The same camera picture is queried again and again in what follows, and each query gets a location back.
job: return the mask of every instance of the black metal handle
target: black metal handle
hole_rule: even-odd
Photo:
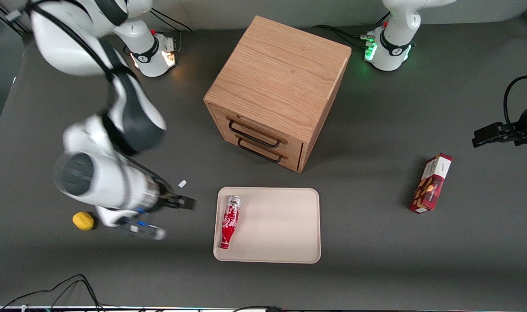
[[[258,138],[255,138],[253,136],[250,136],[249,134],[247,133],[244,133],[240,130],[236,130],[232,127],[232,124],[234,123],[234,120],[230,119],[230,122],[229,122],[229,129],[234,132],[234,133],[237,133],[237,134],[240,134],[241,136],[243,137],[246,137],[250,140],[253,140],[254,142],[258,142],[259,144],[262,144],[262,146],[267,146],[268,148],[277,148],[277,146],[279,146],[279,144],[281,143],[281,140],[277,140],[277,143],[275,145],[271,145],[267,142],[263,142],[262,140],[258,139]]]
[[[261,158],[269,160],[272,163],[276,164],[276,163],[280,162],[281,159],[283,159],[283,156],[281,156],[281,155],[277,155],[277,156],[279,156],[279,158],[277,158],[277,159],[269,158],[269,157],[267,157],[267,156],[265,156],[263,154],[260,154],[260,153],[256,152],[255,150],[247,148],[246,146],[242,146],[242,144],[240,144],[240,142],[242,142],[242,138],[238,138],[238,147],[239,148],[242,148],[243,150],[247,150],[248,152],[250,152],[252,154],[256,154],[257,156],[260,156]]]

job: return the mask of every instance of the white robotic arm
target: white robotic arm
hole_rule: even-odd
[[[151,1],[131,3],[136,11],[129,11],[123,0],[38,0],[29,2],[26,10],[38,49],[51,65],[70,75],[105,75],[115,91],[115,101],[108,109],[65,131],[65,153],[55,166],[56,185],[69,197],[95,205],[103,225],[162,239],[163,229],[135,218],[162,207],[193,209],[195,201],[173,194],[165,180],[131,158],[161,142],[165,121],[115,48],[97,39],[122,24],[130,26],[128,16],[151,6]],[[127,41],[131,51],[140,51],[154,47],[158,38],[147,30]],[[164,53],[155,55],[145,63],[146,68],[161,65],[166,71]],[[128,166],[127,160],[140,170]]]
[[[368,32],[372,43],[365,60],[382,71],[393,71],[406,61],[411,41],[421,26],[417,10],[454,3],[456,0],[382,0],[391,17],[386,27]]]

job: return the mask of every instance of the tray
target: tray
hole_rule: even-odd
[[[242,197],[242,203],[229,249],[221,249],[229,195]],[[319,194],[305,188],[222,188],[217,196],[213,255],[220,261],[316,263],[321,258]]]

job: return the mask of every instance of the gray tabletop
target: gray tabletop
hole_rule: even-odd
[[[511,79],[527,75],[527,19],[423,26],[392,73],[355,51],[303,174],[226,143],[202,102],[242,33],[185,33],[178,67],[140,77],[168,134],[137,159],[171,184],[187,180],[181,192],[198,200],[196,211],[154,216],[168,229],[163,241],[72,224],[89,207],[59,193],[53,163],[63,130],[103,108],[109,87],[58,72],[27,44],[0,119],[0,304],[83,273],[100,301],[127,306],[527,310],[527,146],[471,144],[474,130],[503,120]],[[510,102],[515,119],[527,81]],[[453,163],[437,208],[416,215],[407,206],[424,161],[440,152]],[[321,260],[214,259],[224,186],[316,189]],[[91,302],[76,288],[61,304]]]

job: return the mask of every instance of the wooden cabinet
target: wooden cabinet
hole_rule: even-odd
[[[204,102],[229,143],[302,172],[351,52],[256,16]]]

